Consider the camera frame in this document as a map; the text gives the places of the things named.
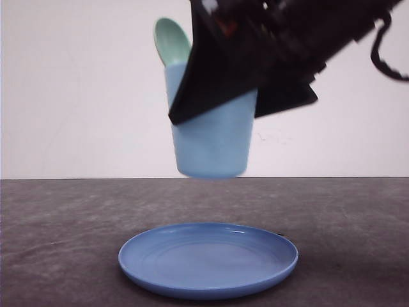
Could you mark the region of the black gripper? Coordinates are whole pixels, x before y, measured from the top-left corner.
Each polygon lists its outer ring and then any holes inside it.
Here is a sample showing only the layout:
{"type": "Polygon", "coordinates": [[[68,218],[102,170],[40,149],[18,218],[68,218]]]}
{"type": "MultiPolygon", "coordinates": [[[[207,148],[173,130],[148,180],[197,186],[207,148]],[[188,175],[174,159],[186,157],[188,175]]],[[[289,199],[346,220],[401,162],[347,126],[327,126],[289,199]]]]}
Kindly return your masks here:
{"type": "Polygon", "coordinates": [[[251,90],[255,118],[313,104],[314,75],[389,1],[193,1],[193,44],[169,110],[185,123],[251,90]]]}

